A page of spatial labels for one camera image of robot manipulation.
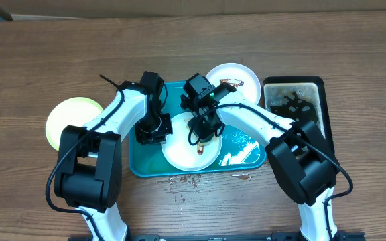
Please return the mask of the yellow-green round plate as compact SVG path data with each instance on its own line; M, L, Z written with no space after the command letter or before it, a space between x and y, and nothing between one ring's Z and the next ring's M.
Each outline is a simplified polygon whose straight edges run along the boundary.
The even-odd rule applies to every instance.
M59 150L60 137L68 125L81 127L102 113L102 106L85 97L74 97L58 104L49 114L46 121L46 138L49 144Z

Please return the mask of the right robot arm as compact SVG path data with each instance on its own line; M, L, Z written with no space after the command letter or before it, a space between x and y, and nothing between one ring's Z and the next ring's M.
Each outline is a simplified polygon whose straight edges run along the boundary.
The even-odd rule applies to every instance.
M234 86L214 86L201 74L187 79L184 91L180 106L193 115L190 145L209 142L226 126L243 131L265 148L277 183L298 204L302 238L347 239L334 223L332 200L350 194L353 182L314 121L273 114Z

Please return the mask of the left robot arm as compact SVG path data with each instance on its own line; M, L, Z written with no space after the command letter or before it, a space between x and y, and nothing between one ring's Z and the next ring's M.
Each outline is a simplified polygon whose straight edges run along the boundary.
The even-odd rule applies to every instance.
M82 127L62 131L57 164L49 175L45 197L57 212L81 214L91 240L125 240L117 198L122 180L122 141L135 131L142 145L160 144L172 133L170 116L162 113L166 85L155 72L139 82L116 84L112 103Z

